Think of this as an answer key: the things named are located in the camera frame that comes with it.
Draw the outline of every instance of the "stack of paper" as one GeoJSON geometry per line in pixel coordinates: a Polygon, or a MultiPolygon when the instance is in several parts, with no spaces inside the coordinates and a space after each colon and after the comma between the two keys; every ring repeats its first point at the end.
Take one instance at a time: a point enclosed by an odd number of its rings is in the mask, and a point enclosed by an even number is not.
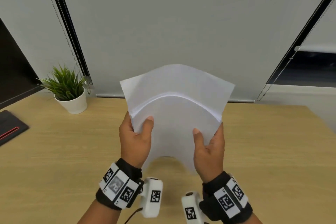
{"type": "Polygon", "coordinates": [[[134,131],[154,117],[152,147],[143,166],[161,156],[180,160],[194,171],[193,129],[208,144],[218,129],[234,85],[185,65],[166,65],[120,82],[134,131]]]}

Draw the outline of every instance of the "white sensor device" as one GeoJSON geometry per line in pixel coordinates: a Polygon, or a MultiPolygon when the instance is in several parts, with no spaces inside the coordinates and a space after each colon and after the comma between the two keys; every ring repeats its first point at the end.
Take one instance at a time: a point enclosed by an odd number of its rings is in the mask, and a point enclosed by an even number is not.
{"type": "Polygon", "coordinates": [[[140,207],[145,218],[156,218],[159,215],[163,182],[156,178],[147,177],[142,186],[140,207]]]}
{"type": "Polygon", "coordinates": [[[187,224],[204,224],[205,215],[199,207],[200,201],[200,195],[195,191],[187,192],[182,197],[182,206],[187,224]]]}

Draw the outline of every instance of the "black cable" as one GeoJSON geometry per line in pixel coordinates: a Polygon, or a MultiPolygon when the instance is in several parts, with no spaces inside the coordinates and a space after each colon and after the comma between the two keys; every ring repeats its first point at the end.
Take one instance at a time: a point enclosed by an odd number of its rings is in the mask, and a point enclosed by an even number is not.
{"type": "Polygon", "coordinates": [[[127,221],[124,224],[126,224],[133,217],[134,214],[136,214],[137,212],[140,212],[141,210],[142,210],[142,207],[137,209],[134,213],[132,213],[132,215],[127,219],[127,221]]]}

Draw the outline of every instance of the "green plant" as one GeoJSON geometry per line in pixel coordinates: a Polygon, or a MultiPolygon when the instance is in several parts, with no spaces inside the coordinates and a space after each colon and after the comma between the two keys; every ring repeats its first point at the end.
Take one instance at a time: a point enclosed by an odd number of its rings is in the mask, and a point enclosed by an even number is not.
{"type": "Polygon", "coordinates": [[[53,67],[53,78],[40,79],[41,86],[55,94],[55,98],[60,101],[69,101],[78,98],[84,92],[83,84],[85,78],[78,80],[75,70],[68,69],[65,65],[60,70],[53,67]]]}

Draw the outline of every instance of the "hand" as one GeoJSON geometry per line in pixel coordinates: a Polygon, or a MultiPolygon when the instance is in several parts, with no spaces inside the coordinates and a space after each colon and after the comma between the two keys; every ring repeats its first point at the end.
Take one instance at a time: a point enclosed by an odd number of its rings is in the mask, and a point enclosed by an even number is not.
{"type": "Polygon", "coordinates": [[[194,128],[194,165],[204,183],[210,182],[223,172],[225,140],[223,122],[220,124],[209,145],[204,145],[202,133],[194,128]]]}
{"type": "Polygon", "coordinates": [[[142,125],[141,134],[135,133],[131,117],[126,112],[125,118],[119,127],[121,158],[130,165],[141,168],[146,161],[152,144],[152,129],[154,118],[149,116],[142,125]]]}

